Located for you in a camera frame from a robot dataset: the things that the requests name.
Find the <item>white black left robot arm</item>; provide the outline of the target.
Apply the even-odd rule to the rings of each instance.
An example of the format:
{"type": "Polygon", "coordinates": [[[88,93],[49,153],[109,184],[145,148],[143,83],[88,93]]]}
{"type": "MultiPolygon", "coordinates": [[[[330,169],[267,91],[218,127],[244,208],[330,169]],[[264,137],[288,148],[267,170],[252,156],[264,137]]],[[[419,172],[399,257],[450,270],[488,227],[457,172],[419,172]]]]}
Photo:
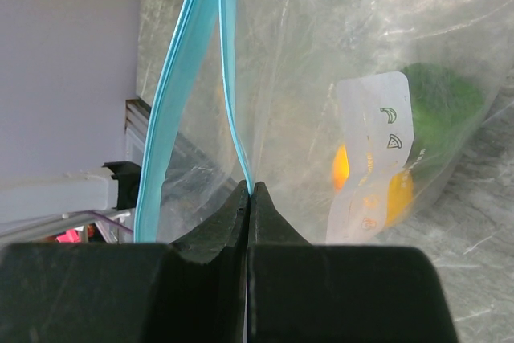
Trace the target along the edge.
{"type": "Polygon", "coordinates": [[[130,161],[108,162],[87,172],[49,178],[1,181],[1,244],[29,242],[113,227],[126,235],[133,214],[141,167],[130,161]]]}

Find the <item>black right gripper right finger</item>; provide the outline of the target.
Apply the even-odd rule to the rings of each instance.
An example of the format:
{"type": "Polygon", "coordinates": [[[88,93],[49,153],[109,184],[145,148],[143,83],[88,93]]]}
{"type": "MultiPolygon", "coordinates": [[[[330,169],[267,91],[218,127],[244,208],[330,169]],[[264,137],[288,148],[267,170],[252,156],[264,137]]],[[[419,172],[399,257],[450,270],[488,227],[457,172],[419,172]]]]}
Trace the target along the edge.
{"type": "Polygon", "coordinates": [[[455,342],[439,275],[414,247],[307,242],[263,183],[250,201],[251,342],[455,342]]]}

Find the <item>yellow orange toy mango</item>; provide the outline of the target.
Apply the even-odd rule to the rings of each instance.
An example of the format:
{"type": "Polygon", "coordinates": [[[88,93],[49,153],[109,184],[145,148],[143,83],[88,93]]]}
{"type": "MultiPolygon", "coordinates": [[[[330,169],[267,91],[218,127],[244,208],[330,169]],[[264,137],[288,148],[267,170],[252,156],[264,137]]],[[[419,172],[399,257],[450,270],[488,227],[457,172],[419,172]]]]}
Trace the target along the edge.
{"type": "MultiPolygon", "coordinates": [[[[349,177],[349,162],[344,145],[337,150],[332,164],[332,183],[339,191],[349,177]]],[[[399,221],[414,200],[414,182],[410,171],[402,171],[393,176],[389,183],[387,217],[385,227],[391,227],[399,221]]]]}

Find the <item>green toy bell pepper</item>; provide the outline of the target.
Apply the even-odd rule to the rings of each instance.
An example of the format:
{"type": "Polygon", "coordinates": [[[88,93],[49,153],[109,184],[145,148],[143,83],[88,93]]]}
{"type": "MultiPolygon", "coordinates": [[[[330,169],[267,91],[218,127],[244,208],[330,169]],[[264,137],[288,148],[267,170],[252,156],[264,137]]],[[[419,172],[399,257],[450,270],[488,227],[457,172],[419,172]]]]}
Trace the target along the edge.
{"type": "Polygon", "coordinates": [[[409,161],[442,164],[456,152],[471,122],[485,105],[483,93],[450,68],[428,63],[405,66],[414,142],[409,161]]]}

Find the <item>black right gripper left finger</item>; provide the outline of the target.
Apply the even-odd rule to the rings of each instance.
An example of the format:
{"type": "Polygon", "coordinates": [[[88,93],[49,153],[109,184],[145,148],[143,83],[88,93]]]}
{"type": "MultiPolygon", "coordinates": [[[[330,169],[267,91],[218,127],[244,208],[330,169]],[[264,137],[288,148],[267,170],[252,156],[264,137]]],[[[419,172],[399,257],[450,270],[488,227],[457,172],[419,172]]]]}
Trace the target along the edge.
{"type": "Polygon", "coordinates": [[[249,194],[164,243],[16,243],[1,251],[4,342],[240,342],[249,194]]]}

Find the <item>clear bag with blue zipper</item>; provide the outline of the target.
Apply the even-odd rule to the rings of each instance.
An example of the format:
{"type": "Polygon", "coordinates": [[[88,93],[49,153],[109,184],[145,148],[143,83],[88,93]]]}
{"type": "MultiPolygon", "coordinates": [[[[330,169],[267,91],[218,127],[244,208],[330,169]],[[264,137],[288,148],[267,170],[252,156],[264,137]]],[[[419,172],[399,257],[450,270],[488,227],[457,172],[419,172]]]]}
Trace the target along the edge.
{"type": "Polygon", "coordinates": [[[385,227],[393,176],[433,200],[513,66],[513,0],[184,0],[151,104],[136,241],[178,239],[229,195],[164,195],[183,133],[311,243],[366,243],[385,227]],[[468,78],[485,105],[446,162],[410,162],[409,83],[437,64],[468,78]],[[349,177],[336,191],[344,145],[349,177]]]}

